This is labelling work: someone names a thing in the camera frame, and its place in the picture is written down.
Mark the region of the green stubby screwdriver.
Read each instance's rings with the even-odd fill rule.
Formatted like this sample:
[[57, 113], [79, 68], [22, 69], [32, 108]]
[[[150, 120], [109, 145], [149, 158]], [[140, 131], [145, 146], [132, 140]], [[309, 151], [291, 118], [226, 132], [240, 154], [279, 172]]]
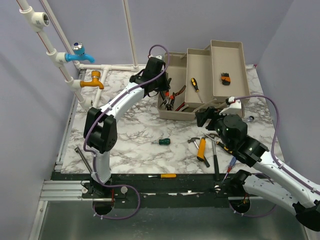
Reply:
[[171, 144], [171, 140], [169, 138], [163, 138], [163, 139], [152, 141], [151, 144], [158, 144], [160, 146], [168, 146]]

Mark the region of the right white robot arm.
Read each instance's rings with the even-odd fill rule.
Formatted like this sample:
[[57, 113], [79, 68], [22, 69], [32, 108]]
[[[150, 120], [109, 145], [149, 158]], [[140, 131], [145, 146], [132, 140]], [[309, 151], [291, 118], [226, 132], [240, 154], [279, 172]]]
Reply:
[[320, 230], [320, 186], [275, 157], [260, 141], [248, 135], [248, 125], [237, 114], [220, 114], [214, 107], [195, 114], [197, 126], [215, 131], [232, 155], [242, 164], [267, 175], [276, 183], [262, 183], [246, 171], [238, 171], [230, 191], [260, 196], [288, 210], [299, 223]]

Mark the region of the small claw hammer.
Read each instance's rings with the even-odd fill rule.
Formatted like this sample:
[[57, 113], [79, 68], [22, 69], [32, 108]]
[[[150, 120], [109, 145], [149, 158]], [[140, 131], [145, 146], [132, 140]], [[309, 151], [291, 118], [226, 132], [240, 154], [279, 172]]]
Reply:
[[190, 144], [190, 143], [194, 143], [195, 147], [198, 149], [199, 148], [199, 145], [197, 143], [197, 140], [200, 140], [199, 137], [192, 137], [190, 139], [187, 140], [187, 142]]

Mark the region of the red black pliers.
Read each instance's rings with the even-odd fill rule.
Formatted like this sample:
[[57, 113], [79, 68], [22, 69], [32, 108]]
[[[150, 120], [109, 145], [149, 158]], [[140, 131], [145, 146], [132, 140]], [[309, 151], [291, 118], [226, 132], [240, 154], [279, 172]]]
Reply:
[[184, 85], [178, 92], [172, 92], [172, 94], [170, 94], [171, 96], [173, 96], [173, 99], [174, 99], [174, 103], [175, 103], [175, 100], [176, 100], [176, 97], [181, 95], [186, 89], [186, 85]]

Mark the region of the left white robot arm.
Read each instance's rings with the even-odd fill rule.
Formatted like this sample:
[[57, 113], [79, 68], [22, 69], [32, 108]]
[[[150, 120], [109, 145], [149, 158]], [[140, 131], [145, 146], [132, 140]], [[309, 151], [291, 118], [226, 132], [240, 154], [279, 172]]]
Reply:
[[93, 155], [91, 177], [96, 181], [93, 191], [99, 197], [107, 197], [111, 191], [107, 181], [111, 177], [110, 151], [118, 139], [118, 121], [149, 93], [170, 88], [166, 75], [168, 66], [167, 62], [150, 57], [145, 68], [132, 75], [127, 86], [109, 103], [89, 109], [83, 132], [83, 150]]

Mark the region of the orange hex key set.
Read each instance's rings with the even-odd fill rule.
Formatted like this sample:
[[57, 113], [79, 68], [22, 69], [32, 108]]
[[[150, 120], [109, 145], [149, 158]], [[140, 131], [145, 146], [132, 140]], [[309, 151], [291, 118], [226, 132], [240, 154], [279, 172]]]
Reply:
[[227, 73], [227, 72], [222, 72], [220, 74], [220, 80], [224, 86], [229, 86], [231, 84], [231, 78], [230, 78], [229, 73]]

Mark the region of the beige translucent tool box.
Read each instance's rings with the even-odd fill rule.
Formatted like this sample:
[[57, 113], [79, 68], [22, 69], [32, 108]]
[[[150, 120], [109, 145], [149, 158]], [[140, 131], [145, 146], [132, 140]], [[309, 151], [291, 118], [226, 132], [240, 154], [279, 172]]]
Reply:
[[[251, 94], [242, 42], [211, 40], [204, 49], [170, 52], [163, 59], [169, 64], [166, 73], [171, 78], [170, 93], [178, 92], [184, 85], [186, 89], [175, 98], [173, 110], [160, 106], [163, 100], [158, 98], [157, 110], [161, 119], [193, 121], [197, 111], [218, 107], [228, 97]], [[221, 73], [229, 73], [230, 85], [222, 84]], [[191, 84], [191, 78], [197, 81], [203, 103]]]

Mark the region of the grey wire stripper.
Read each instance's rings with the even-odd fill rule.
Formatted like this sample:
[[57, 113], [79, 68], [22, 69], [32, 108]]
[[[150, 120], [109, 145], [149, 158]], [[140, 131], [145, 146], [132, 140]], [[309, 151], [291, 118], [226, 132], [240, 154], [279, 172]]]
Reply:
[[174, 98], [172, 95], [170, 95], [170, 92], [167, 90], [163, 93], [161, 93], [161, 96], [163, 97], [162, 103], [160, 106], [164, 106], [164, 108], [167, 111], [172, 111], [174, 106]]

